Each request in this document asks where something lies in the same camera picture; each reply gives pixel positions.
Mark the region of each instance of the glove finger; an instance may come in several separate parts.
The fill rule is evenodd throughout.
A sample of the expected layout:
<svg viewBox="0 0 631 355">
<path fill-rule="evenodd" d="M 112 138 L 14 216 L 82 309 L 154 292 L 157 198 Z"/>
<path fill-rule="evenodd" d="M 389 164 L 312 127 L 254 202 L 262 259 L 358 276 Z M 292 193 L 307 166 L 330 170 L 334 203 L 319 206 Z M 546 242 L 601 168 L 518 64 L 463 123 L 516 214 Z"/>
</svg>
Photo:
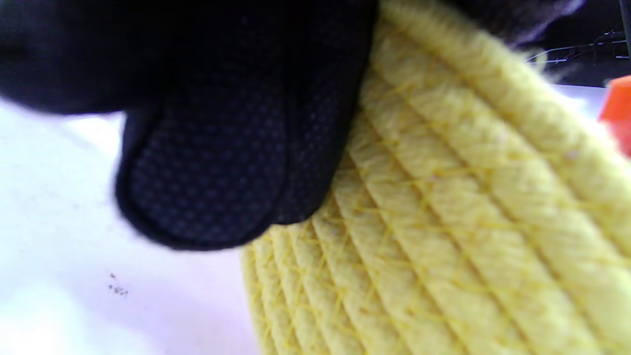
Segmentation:
<svg viewBox="0 0 631 355">
<path fill-rule="evenodd" d="M 193 0 L 4 0 L 0 95 L 37 111 L 121 111 L 162 93 Z"/>
<path fill-rule="evenodd" d="M 509 45 L 535 40 L 556 19 L 584 0 L 448 0 Z"/>
<path fill-rule="evenodd" d="M 368 57 L 376 4 L 362 4 L 204 3 L 173 90 L 128 112 L 116 192 L 131 224 L 218 250 L 315 212 Z"/>
</svg>

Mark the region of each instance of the dotted grip texture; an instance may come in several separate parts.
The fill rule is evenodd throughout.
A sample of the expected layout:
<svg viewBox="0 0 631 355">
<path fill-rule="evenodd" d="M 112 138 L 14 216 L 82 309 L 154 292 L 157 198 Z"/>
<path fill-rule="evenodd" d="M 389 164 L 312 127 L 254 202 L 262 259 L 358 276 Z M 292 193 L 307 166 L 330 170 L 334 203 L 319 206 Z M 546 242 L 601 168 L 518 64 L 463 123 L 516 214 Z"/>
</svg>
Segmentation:
<svg viewBox="0 0 631 355">
<path fill-rule="evenodd" d="M 244 250 L 263 354 L 631 354 L 631 168 L 524 58 L 380 2 L 331 194 Z"/>
<path fill-rule="evenodd" d="M 201 1 L 155 104 L 127 110 L 116 195 L 142 234 L 220 250 L 308 219 L 329 191 L 376 1 Z"/>
</svg>

